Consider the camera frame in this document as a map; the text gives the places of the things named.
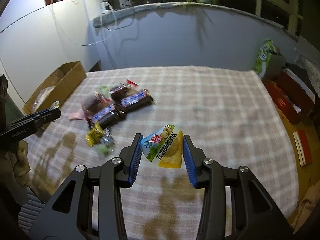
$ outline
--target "checkered tablecloth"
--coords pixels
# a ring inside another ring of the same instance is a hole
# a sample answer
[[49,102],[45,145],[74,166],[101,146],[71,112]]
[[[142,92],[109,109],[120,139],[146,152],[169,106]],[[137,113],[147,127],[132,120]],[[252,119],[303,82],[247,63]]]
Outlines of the checkered tablecloth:
[[[100,85],[113,86],[126,79],[148,89],[155,104],[128,114],[112,127],[116,147],[101,160],[86,143],[86,121],[69,121],[68,115],[81,111],[82,100]],[[253,71],[180,66],[88,73],[61,112],[60,119],[41,136],[26,139],[33,190],[42,199],[48,199],[77,165],[102,165],[130,145],[137,132],[147,136],[172,123],[221,165],[248,166],[286,217],[296,207],[298,178],[292,145],[268,92]],[[142,156],[133,187],[121,190],[129,239],[194,240],[203,193],[189,183],[184,163],[181,169],[165,169]],[[97,207],[95,194],[95,225]],[[230,217],[228,200],[227,234]]]

